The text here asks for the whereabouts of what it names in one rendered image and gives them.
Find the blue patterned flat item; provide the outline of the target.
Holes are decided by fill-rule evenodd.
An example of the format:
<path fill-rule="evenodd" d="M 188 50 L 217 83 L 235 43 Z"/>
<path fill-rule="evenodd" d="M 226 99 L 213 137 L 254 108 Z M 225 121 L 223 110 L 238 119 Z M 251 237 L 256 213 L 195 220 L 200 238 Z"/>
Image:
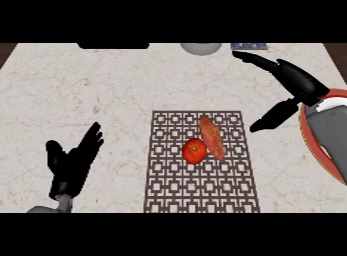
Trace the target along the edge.
<path fill-rule="evenodd" d="M 232 51 L 236 50 L 267 50 L 266 43 L 231 43 Z"/>

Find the brown patterned placemat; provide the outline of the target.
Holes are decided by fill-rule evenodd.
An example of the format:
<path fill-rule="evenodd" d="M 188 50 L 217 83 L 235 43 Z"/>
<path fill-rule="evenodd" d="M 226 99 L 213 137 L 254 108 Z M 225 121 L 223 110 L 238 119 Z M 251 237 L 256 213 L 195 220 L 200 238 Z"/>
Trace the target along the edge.
<path fill-rule="evenodd" d="M 219 128 L 225 159 L 207 155 L 192 165 L 186 141 L 201 136 L 200 118 Z M 143 211 L 146 213 L 257 213 L 257 188 L 242 114 L 238 111 L 154 111 L 151 118 Z"/>

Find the orange-brown sweet potato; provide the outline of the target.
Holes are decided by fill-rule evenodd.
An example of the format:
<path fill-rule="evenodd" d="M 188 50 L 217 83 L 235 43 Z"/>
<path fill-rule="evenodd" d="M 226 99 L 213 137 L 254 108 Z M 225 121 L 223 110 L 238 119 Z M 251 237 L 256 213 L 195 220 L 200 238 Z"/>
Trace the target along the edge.
<path fill-rule="evenodd" d="M 225 160 L 223 139 L 220 131 L 213 121 L 207 116 L 200 118 L 200 132 L 207 145 L 207 148 L 219 161 Z"/>

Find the black appliance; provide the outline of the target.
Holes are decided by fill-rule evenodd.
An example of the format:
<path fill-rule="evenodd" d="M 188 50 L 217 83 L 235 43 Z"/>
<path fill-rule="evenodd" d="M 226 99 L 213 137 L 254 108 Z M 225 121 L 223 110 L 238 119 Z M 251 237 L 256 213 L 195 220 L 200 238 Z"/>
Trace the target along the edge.
<path fill-rule="evenodd" d="M 149 47 L 149 43 L 132 43 L 132 42 L 129 42 L 129 43 L 106 43 L 106 42 L 96 42 L 96 43 L 90 43 L 90 42 L 78 42 L 77 43 L 78 44 L 78 47 L 81 48 L 81 49 L 115 49 L 115 50 L 133 50 L 133 49 L 136 49 L 136 50 L 145 50 L 145 49 L 148 49 L 148 47 Z"/>

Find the grey bowl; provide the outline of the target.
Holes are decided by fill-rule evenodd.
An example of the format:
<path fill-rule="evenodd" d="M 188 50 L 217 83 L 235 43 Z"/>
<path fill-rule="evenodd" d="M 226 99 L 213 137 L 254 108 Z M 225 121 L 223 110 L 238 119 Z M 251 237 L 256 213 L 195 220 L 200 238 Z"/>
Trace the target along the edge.
<path fill-rule="evenodd" d="M 222 47 L 220 43 L 182 43 L 183 50 L 197 56 L 207 56 L 216 53 Z"/>

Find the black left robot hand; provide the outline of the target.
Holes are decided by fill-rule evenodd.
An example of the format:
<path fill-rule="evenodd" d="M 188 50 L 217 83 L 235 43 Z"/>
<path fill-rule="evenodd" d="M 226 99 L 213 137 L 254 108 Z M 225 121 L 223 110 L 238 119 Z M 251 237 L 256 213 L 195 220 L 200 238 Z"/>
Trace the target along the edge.
<path fill-rule="evenodd" d="M 104 144 L 101 125 L 95 122 L 83 136 L 78 146 L 65 152 L 55 140 L 46 142 L 47 167 L 53 174 L 49 197 L 77 197 Z"/>

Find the red tomato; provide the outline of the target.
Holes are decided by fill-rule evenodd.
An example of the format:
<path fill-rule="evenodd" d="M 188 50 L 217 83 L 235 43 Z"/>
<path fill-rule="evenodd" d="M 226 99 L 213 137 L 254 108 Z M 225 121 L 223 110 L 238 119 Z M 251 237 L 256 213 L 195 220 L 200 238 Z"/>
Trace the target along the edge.
<path fill-rule="evenodd" d="M 182 157 L 189 164 L 198 164 L 207 156 L 207 146 L 201 139 L 192 138 L 182 148 Z"/>

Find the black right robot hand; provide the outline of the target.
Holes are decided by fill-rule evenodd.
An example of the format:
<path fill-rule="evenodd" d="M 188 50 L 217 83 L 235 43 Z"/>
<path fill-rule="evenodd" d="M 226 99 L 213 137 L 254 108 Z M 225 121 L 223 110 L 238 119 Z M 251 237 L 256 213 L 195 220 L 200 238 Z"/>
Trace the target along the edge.
<path fill-rule="evenodd" d="M 250 132 L 260 130 L 273 130 L 290 119 L 298 111 L 298 104 L 303 103 L 312 107 L 329 93 L 329 88 L 319 80 L 291 62 L 278 59 L 270 61 L 257 54 L 232 51 L 235 58 L 244 63 L 256 65 L 267 71 L 281 85 L 293 95 L 285 101 L 281 101 L 266 112 L 262 118 L 250 126 Z"/>

